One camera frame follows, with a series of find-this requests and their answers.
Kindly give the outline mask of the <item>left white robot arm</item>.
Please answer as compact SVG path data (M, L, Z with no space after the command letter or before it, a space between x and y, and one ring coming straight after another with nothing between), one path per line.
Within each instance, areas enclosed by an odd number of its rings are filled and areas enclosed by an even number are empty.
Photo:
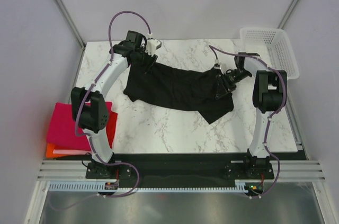
M87 179L110 179L117 170L106 133L110 111L105 97L110 88L130 65L150 69L157 60L156 51L161 46L162 42L157 39L128 31L125 40L110 45L110 55L100 71L85 86L72 89L75 134L78 136L79 129L82 129L92 152L86 171Z

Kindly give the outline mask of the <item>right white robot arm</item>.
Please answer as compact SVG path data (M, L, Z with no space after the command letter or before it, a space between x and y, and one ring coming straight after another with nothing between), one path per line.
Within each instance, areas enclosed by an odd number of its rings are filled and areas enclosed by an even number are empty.
M239 163L228 162L226 174L234 179L273 179L273 169L269 150L270 127L274 116L286 105L287 73L269 67L256 53L240 52L235 54L235 69L227 69L218 59L214 68L220 70L217 75L218 90L216 99L230 95L236 84L246 77L254 77L252 102L256 108L256 122L252 142L244 159Z

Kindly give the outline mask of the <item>black t shirt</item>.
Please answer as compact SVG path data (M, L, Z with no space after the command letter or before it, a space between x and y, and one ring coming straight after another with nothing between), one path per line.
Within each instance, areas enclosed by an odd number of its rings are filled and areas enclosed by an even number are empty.
M232 94L217 96L220 71L205 72L172 68L155 63L149 72L132 65L123 91L131 101L180 111L197 111L212 124L234 109Z

